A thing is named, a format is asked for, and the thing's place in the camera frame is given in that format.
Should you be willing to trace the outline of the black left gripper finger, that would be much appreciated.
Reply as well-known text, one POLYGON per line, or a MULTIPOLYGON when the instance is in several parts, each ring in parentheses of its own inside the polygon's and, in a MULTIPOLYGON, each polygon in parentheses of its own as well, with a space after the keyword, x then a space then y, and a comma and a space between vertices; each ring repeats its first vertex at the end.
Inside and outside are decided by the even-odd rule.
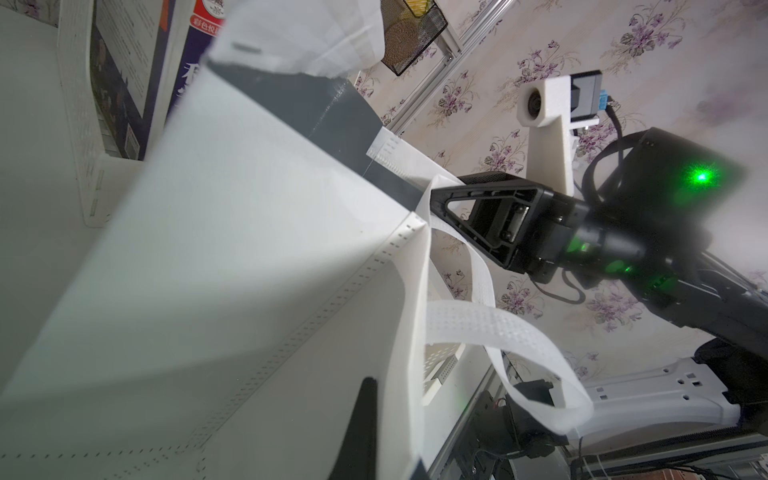
POLYGON ((342 441, 329 480, 376 478, 378 428, 378 382, 366 377, 342 441))

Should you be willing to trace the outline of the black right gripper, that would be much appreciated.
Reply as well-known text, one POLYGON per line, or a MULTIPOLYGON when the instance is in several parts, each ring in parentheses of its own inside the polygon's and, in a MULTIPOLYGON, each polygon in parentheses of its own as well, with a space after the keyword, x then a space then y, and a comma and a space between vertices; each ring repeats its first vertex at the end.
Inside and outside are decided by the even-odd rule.
POLYGON ((558 268, 580 282, 628 278, 648 261, 638 233, 584 201, 503 172, 433 189, 430 209, 498 266, 538 282, 558 268))

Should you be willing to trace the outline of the white insulated delivery bag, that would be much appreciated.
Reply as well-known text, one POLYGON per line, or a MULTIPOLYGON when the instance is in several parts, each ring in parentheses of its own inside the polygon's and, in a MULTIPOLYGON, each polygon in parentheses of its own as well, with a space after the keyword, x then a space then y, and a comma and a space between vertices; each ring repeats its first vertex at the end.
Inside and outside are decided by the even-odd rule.
POLYGON ((424 469, 430 343, 517 354, 553 405, 594 405, 541 331, 430 301, 431 191, 451 178, 331 100, 384 54, 376 1, 233 1, 79 272, 1 391, 5 479, 328 479, 361 382, 378 382, 375 479, 424 469))

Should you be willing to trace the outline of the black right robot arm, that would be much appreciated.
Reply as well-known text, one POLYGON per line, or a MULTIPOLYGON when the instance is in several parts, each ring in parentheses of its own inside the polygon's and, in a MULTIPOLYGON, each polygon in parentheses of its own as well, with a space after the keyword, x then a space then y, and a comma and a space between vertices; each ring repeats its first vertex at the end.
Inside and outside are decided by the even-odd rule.
POLYGON ((694 359, 724 383, 739 424, 767 430, 767 295, 708 252, 704 216, 745 171, 718 153, 650 128, 609 143, 602 186, 584 173, 572 197, 503 172, 436 189, 431 211, 504 270, 535 284, 561 273, 572 288, 621 282, 654 315, 704 331, 694 359))

